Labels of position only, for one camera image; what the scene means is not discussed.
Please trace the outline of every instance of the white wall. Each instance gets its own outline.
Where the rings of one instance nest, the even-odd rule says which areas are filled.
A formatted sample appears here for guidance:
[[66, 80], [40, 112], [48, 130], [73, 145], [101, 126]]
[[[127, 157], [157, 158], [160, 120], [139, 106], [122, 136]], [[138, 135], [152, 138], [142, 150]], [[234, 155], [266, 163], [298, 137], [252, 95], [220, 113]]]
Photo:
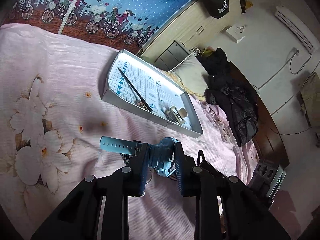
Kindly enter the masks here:
[[[275, 16], [276, 5], [282, 4], [295, 13], [320, 40], [320, 24], [304, 0], [250, 0], [254, 3], [237, 22], [246, 25], [246, 37], [236, 44], [224, 33], [219, 33], [207, 44], [222, 48], [232, 61], [257, 88], [272, 77], [292, 55], [292, 49], [300, 50], [292, 60], [292, 70], [298, 71], [309, 53], [292, 32]], [[281, 70], [266, 86], [260, 89], [260, 97], [272, 114], [299, 91], [306, 77], [320, 60], [320, 51], [312, 55], [303, 71], [292, 75], [289, 64]], [[280, 133], [300, 132], [308, 127], [301, 116], [297, 99], [292, 98], [273, 115]], [[301, 231], [311, 221], [311, 212], [320, 205], [320, 150], [315, 147], [315, 136], [311, 130], [299, 135], [282, 136], [289, 156], [282, 189], [289, 191], [297, 210], [296, 217]]]

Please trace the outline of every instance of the black jacket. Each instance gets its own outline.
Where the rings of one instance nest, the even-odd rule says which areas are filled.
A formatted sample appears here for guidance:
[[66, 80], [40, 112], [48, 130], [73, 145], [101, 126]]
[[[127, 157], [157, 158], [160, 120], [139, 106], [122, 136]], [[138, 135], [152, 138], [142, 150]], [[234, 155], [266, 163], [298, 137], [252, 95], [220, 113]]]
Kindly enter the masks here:
[[198, 58], [209, 73], [205, 101], [219, 105], [226, 113], [230, 128], [239, 147], [249, 142], [257, 133], [258, 108], [256, 91], [230, 77], [227, 56], [217, 49], [207, 58]]

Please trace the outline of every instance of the white flower print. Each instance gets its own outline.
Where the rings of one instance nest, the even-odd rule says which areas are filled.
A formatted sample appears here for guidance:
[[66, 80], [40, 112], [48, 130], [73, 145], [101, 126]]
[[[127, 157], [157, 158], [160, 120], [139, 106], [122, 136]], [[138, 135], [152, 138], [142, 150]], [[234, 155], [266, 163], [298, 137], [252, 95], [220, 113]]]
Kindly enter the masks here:
[[15, 133], [18, 134], [23, 131], [22, 140], [27, 142], [30, 138], [37, 139], [39, 135], [44, 135], [42, 118], [47, 109], [38, 97], [40, 85], [41, 81], [35, 79], [29, 99], [19, 98], [16, 104], [18, 113], [14, 114], [10, 120], [11, 127], [15, 129]]
[[48, 107], [44, 118], [51, 122], [53, 129], [59, 131], [62, 139], [62, 146], [59, 152], [67, 153], [73, 145], [73, 139], [79, 137], [81, 133], [78, 117], [75, 114], [73, 115], [70, 108], [66, 111], [65, 106], [60, 106], [59, 103], [56, 103], [54, 106]]
[[50, 130], [31, 140], [31, 146], [21, 148], [16, 154], [15, 168], [20, 179], [27, 185], [38, 182], [39, 174], [52, 194], [58, 189], [58, 171], [68, 172], [71, 161], [58, 153], [62, 140], [57, 130]]

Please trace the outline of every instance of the black stick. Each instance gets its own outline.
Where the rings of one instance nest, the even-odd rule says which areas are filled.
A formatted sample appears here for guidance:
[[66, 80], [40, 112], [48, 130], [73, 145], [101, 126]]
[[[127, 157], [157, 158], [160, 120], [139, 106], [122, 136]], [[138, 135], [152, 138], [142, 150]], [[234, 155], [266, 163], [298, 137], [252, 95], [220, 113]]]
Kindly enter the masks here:
[[143, 99], [143, 97], [139, 94], [139, 92], [136, 90], [136, 88], [132, 85], [132, 83], [130, 82], [130, 80], [127, 78], [127, 76], [122, 72], [122, 70], [120, 68], [118, 68], [121, 75], [123, 75], [124, 79], [127, 81], [127, 83], [132, 87], [132, 89], [136, 92], [136, 94], [138, 95], [138, 97], [140, 97], [142, 103], [146, 106], [146, 108], [152, 112], [151, 107], [147, 104], [147, 102]]

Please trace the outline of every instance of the pink bedsheet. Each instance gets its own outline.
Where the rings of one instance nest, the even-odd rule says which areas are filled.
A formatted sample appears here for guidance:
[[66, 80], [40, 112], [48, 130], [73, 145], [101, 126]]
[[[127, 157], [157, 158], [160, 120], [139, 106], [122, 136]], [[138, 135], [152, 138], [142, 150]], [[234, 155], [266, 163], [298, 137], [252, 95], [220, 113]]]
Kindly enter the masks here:
[[[253, 143], [234, 145], [219, 107], [191, 99], [204, 132], [194, 139], [102, 101], [116, 54], [30, 25], [0, 29], [0, 203], [25, 239], [86, 175], [124, 166], [119, 154], [99, 149], [101, 136], [153, 144], [176, 137], [195, 160], [202, 149], [220, 172], [251, 178]], [[155, 173], [145, 192], [129, 198], [131, 239], [193, 239], [193, 198]]]

